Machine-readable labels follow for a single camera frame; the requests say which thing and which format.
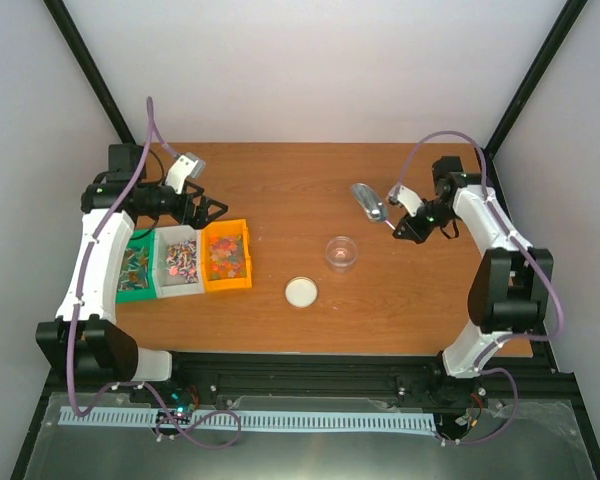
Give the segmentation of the metal scoop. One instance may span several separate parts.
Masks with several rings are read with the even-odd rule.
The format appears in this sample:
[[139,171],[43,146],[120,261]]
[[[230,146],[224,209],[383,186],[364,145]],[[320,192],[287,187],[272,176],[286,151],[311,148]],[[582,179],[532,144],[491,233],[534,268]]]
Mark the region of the metal scoop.
[[350,187],[350,191],[371,222],[385,224],[391,230],[395,229],[389,220],[387,206],[370,186],[364,183],[355,183]]

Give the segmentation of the white candy bin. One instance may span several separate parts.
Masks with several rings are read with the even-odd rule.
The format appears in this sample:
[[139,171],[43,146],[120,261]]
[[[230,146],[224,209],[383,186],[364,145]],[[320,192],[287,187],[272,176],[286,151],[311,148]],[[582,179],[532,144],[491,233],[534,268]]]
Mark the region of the white candy bin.
[[154,238],[154,284],[158,298],[202,294],[200,235],[190,226],[161,227]]

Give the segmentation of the orange candy bin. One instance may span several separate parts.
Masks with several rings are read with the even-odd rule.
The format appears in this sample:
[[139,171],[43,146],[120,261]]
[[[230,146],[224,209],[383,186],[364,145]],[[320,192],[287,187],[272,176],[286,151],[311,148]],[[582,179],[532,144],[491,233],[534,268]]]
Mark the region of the orange candy bin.
[[200,232],[200,273],[206,292],[252,287],[249,241],[245,219],[213,222]]

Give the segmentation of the green candy bin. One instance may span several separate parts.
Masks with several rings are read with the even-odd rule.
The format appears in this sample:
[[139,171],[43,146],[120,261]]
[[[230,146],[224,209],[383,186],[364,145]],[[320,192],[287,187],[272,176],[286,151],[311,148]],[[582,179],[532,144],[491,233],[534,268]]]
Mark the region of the green candy bin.
[[153,278],[154,240],[153,230],[139,230],[129,240],[118,277],[118,304],[157,298]]

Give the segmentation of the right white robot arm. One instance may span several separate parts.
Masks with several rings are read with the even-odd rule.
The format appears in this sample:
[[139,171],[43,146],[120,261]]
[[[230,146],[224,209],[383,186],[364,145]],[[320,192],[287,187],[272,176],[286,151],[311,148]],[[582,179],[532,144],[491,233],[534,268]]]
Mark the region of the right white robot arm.
[[468,396],[485,365],[514,338],[535,340],[550,297],[552,254],[534,247],[506,216],[484,174],[467,173],[455,156],[432,166],[435,197],[402,184],[388,194],[405,214],[393,236],[424,243],[434,230],[463,223],[481,261],[467,297],[468,322],[430,366],[426,392],[439,405]]

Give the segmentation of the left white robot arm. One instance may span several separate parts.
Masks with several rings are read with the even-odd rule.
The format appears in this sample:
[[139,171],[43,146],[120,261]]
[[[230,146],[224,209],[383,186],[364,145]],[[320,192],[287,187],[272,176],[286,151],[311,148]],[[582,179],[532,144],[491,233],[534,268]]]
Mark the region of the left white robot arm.
[[206,164],[192,153],[176,156],[161,181],[147,181],[150,152],[132,143],[109,147],[107,170],[81,196],[81,243],[67,293],[54,320],[37,326],[35,339],[70,386],[153,381],[154,392],[173,403],[186,395],[188,378],[173,368],[172,354],[139,347],[116,325],[124,253],[141,217],[169,216],[196,233],[228,207],[195,184]]

